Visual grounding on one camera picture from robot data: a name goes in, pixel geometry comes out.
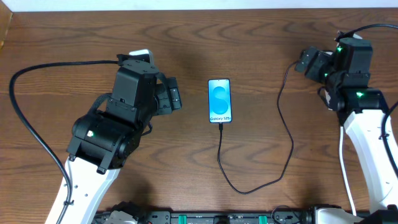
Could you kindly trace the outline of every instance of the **wood grain tabletop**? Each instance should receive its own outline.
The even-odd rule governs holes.
[[[334,49],[337,30],[398,24],[398,9],[283,9],[241,11],[126,11],[15,13],[0,52],[0,223],[43,223],[62,175],[19,121],[8,84],[18,70],[40,63],[116,60],[150,49],[155,64],[176,77],[183,108],[152,118],[99,208],[121,201],[174,211],[264,211],[277,205],[349,202],[338,159],[336,114],[316,94],[317,84],[291,71],[280,100],[295,142],[284,178],[251,195],[226,183],[216,156],[218,126],[208,121],[207,80],[231,80],[234,121],[224,125],[222,163],[239,190],[280,176],[290,139],[276,98],[287,66],[313,45]],[[398,100],[398,32],[361,32],[373,43],[369,86],[391,105]],[[72,125],[96,97],[112,90],[116,65],[35,70],[16,84],[18,103],[61,161]],[[398,115],[392,115],[395,134]],[[345,165],[358,210],[369,197],[355,149],[346,136]]]

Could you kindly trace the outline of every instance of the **black cable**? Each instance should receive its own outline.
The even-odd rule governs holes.
[[[47,64],[42,64],[42,65],[34,65],[29,68],[24,68],[21,71],[15,73],[10,81],[9,85],[9,95],[10,95],[10,100],[11,104],[14,107],[15,112],[17,113],[19,119],[22,121],[22,123],[25,125],[25,127],[30,131],[30,133],[36,138],[36,140],[44,147],[44,149],[50,154],[51,158],[55,161],[57,164],[58,168],[61,170],[61,173],[63,177],[65,178],[65,181],[67,183],[68,187],[68,193],[67,193],[67,199],[63,204],[63,208],[61,211],[61,214],[57,220],[57,223],[61,223],[62,218],[67,211],[68,205],[70,204],[70,199],[72,197],[72,184],[70,182],[69,176],[67,174],[67,171],[63,167],[63,164],[59,160],[59,158],[55,155],[53,150],[51,150],[50,146],[45,143],[45,141],[39,136],[39,134],[36,132],[36,130],[30,125],[24,114],[22,113],[21,109],[18,106],[15,93],[14,93],[14,86],[15,82],[17,81],[17,78],[24,74],[25,72],[29,72],[32,70],[36,70],[39,68],[48,68],[48,67],[56,67],[56,66],[64,66],[64,65],[95,65],[95,64],[105,64],[105,63],[114,63],[117,64],[117,61],[112,61],[112,60],[100,60],[100,61],[89,61],[89,62],[57,62],[57,63],[47,63]]]
[[[361,30],[369,29],[369,28],[374,28],[374,27],[388,27],[388,28],[393,28],[393,29],[398,29],[398,26],[393,25],[393,24],[371,24],[367,26],[360,27],[355,30],[351,30],[349,32],[341,32],[340,35],[336,38],[336,41],[339,42],[340,39],[345,38],[345,37],[352,37],[354,33],[359,32]]]
[[[387,118],[391,115],[391,113],[394,111],[394,109],[397,106],[398,106],[398,101],[394,105],[392,105],[392,107],[389,109],[389,111],[386,113],[386,115],[384,115],[383,120],[381,122],[381,137],[383,139],[384,147],[386,148],[386,152],[387,152],[388,158],[390,160],[391,166],[398,178],[398,167],[397,167],[397,164],[395,163],[394,157],[392,156],[390,146],[388,145],[388,142],[387,142],[387,134],[386,134]]]
[[[281,224],[281,223],[278,222],[278,221],[275,219],[274,213],[276,213],[276,210],[278,210],[278,208],[280,208],[280,207],[287,207],[287,208],[293,213],[293,215],[298,219],[298,222],[297,222],[297,223],[300,223],[300,217],[299,217],[298,215],[296,215],[296,213],[295,213],[289,206],[287,206],[287,205],[279,205],[279,206],[276,206],[276,208],[274,208],[273,211],[271,212],[271,218],[272,218],[277,224]]]
[[[226,176],[226,174],[225,174],[225,172],[224,172],[223,166],[221,165],[220,151],[221,151],[221,140],[223,139],[223,123],[220,123],[220,124],[218,125],[218,129],[220,130],[220,145],[218,146],[218,154],[217,154],[218,165],[219,165],[220,170],[222,171],[222,173],[223,173],[223,175],[224,175],[226,181],[228,182],[229,186],[231,186],[232,189],[234,189],[234,191],[236,191],[236,192],[239,193],[239,194],[243,194],[243,195],[251,194],[251,193],[253,193],[253,192],[257,191],[257,190],[260,190],[260,189],[263,188],[263,187],[267,187],[268,185],[271,185],[271,184],[274,184],[274,183],[280,181],[280,180],[283,178],[283,176],[285,175],[285,171],[286,171],[287,165],[289,164],[290,158],[292,157],[292,154],[293,154],[294,142],[293,142],[293,137],[292,137],[292,135],[291,135],[289,129],[287,128],[287,125],[286,125],[286,123],[285,123],[284,117],[282,116],[282,112],[280,111],[280,108],[279,108],[279,99],[280,99],[280,96],[281,96],[281,94],[282,94],[283,89],[285,88],[286,78],[287,78],[287,74],[288,74],[290,68],[291,68],[293,65],[295,65],[296,63],[298,63],[298,62],[299,62],[299,61],[293,62],[293,63],[291,63],[291,64],[287,67],[287,70],[286,70],[286,73],[285,73],[284,82],[283,82],[283,84],[282,84],[282,86],[281,86],[281,88],[280,88],[280,91],[279,91],[279,94],[278,94],[278,98],[277,98],[277,100],[276,100],[276,107],[278,108],[278,112],[279,112],[280,118],[282,119],[282,122],[283,122],[283,124],[284,124],[284,126],[285,126],[286,132],[287,132],[287,134],[289,135],[290,140],[292,141],[292,148],[290,149],[289,156],[287,157],[287,160],[286,160],[286,163],[285,163],[285,167],[284,167],[284,169],[283,169],[283,171],[282,171],[282,173],[281,173],[281,175],[280,175],[280,177],[279,177],[278,179],[273,180],[273,181],[271,181],[271,182],[268,182],[268,183],[266,183],[266,184],[263,184],[263,185],[261,185],[261,186],[259,186],[259,187],[256,187],[255,189],[250,190],[250,191],[247,191],[247,192],[242,192],[242,191],[236,189],[236,188],[232,185],[232,183],[229,181],[228,177]]]

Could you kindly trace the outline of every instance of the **phone screen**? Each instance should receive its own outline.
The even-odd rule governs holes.
[[[232,121],[229,79],[209,80],[209,114],[211,123]]]

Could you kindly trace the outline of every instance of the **blue phone screen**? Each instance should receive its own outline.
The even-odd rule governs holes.
[[[211,123],[231,122],[231,90],[229,80],[209,80],[209,113]]]

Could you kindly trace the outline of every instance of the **smartphone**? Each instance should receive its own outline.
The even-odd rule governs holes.
[[[211,123],[232,122],[229,79],[209,80],[209,120]]]

